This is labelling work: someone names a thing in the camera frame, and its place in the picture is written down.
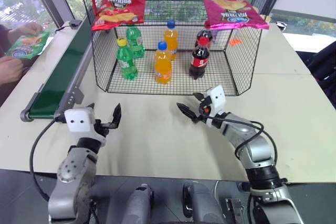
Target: person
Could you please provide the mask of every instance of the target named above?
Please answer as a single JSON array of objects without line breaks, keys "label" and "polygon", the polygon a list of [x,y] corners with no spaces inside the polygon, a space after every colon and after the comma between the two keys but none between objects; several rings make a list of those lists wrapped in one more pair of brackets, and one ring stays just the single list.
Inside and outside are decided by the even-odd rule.
[{"label": "person", "polygon": [[0,106],[15,88],[24,71],[22,61],[5,56],[5,52],[21,35],[36,34],[40,31],[43,31],[43,28],[35,22],[25,23],[15,29],[0,25]]}]

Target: wire mesh cage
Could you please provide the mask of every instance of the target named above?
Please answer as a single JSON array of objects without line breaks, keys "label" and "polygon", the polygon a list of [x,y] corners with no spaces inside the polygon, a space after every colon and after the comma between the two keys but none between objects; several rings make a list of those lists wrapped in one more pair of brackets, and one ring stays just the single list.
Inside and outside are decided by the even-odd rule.
[{"label": "wire mesh cage", "polygon": [[[92,0],[83,0],[88,18],[94,23]],[[247,0],[268,15],[275,0]],[[96,0],[99,7],[101,0]],[[163,40],[166,22],[175,20],[179,32],[176,59],[173,61],[172,80],[168,84],[155,81],[154,54],[157,43]],[[136,60],[138,77],[124,79],[117,66],[117,39],[125,37],[127,26],[121,25],[110,31],[96,31],[92,35],[93,59],[97,85],[111,93],[181,94],[223,85],[226,95],[240,95],[251,87],[261,30],[242,28],[222,30],[216,34],[210,47],[210,60],[205,75],[194,80],[188,75],[191,52],[197,33],[203,29],[207,15],[203,0],[146,0],[144,23],[137,25],[142,34],[145,56]],[[239,39],[233,45],[231,40]]]}]

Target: bottle cap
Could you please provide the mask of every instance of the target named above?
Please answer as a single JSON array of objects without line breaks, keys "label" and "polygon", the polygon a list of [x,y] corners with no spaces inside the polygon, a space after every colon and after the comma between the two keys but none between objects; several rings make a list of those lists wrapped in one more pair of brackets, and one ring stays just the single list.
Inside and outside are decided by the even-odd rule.
[{"label": "bottle cap", "polygon": [[175,21],[173,19],[169,20],[167,22],[167,27],[170,28],[170,29],[173,29],[175,27]]},{"label": "bottle cap", "polygon": [[161,51],[164,51],[167,49],[167,43],[165,41],[160,41],[158,43],[158,49]]},{"label": "bottle cap", "polygon": [[125,38],[119,38],[117,39],[117,44],[119,47],[127,46],[127,40]]},{"label": "bottle cap", "polygon": [[201,45],[202,47],[205,47],[209,43],[209,39],[206,37],[201,37],[198,40],[198,44]]},{"label": "bottle cap", "polygon": [[207,20],[207,21],[204,22],[204,27],[210,29],[210,22],[209,22],[209,20]]}]

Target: sleeve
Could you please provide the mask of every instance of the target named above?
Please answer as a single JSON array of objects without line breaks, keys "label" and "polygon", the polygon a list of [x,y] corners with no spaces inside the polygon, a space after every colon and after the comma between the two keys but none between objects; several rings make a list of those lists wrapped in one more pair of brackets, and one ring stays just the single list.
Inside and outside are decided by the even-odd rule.
[{"label": "sleeve", "polygon": [[3,25],[0,25],[0,47],[3,49],[4,52],[6,52],[11,46],[8,41],[8,31],[10,31],[10,29],[7,29]]}]

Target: person's hand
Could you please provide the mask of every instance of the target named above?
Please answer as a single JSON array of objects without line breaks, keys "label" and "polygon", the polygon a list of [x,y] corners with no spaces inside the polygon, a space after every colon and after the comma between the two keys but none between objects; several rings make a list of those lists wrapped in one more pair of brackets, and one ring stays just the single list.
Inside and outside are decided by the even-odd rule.
[{"label": "person's hand", "polygon": [[23,64],[20,59],[10,56],[0,58],[0,85],[17,81],[22,72]]},{"label": "person's hand", "polygon": [[8,41],[9,43],[13,44],[20,36],[28,35],[28,34],[37,34],[40,31],[43,31],[41,25],[35,22],[25,23],[13,30],[8,32]]}]

